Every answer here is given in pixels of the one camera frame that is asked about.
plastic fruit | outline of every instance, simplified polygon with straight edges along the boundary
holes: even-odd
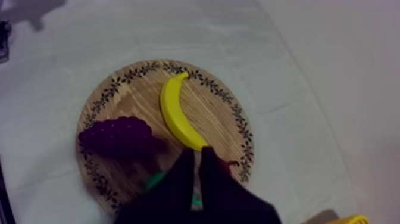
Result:
[[[188,77],[184,72],[165,82],[160,95],[161,112],[168,128],[183,145],[201,150],[207,143],[189,123],[179,104],[182,81]]]

yellow object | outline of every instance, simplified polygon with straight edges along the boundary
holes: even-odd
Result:
[[[363,215],[349,216],[344,219],[339,219],[326,224],[369,224],[367,218]]]
[[[207,143],[189,123],[179,104],[180,87],[187,77],[188,73],[184,72],[165,82],[160,95],[161,112],[168,128],[183,145],[201,150]]]

round wooden board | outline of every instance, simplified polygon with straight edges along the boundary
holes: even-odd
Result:
[[[229,89],[211,74],[188,63],[140,61],[100,83],[86,101],[78,122],[77,135],[95,121],[136,116],[150,125],[154,136],[167,142],[167,153],[152,159],[116,161],[84,150],[76,140],[83,180],[109,214],[118,213],[124,203],[140,195],[145,182],[152,175],[167,171],[184,148],[165,125],[159,102],[163,83],[184,71],[189,78],[180,92],[183,112],[220,158],[239,162],[240,166],[230,167],[232,176],[243,186],[247,183],[254,156],[252,133],[245,113]],[[196,166],[199,161],[197,152]],[[200,197],[198,178],[194,190]]]

white tablecloth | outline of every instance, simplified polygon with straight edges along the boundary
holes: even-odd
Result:
[[[192,63],[233,91],[255,136],[248,188],[284,223],[330,209],[357,213],[329,125],[256,0],[10,1],[2,13],[13,12],[16,24],[10,61],[0,65],[0,152],[17,223],[112,222],[83,186],[77,119],[101,80],[150,58]]]

purple grapes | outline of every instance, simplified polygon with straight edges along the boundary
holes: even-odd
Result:
[[[165,148],[165,142],[153,137],[150,126],[137,117],[95,122],[78,139],[85,150],[112,158],[139,158]]]

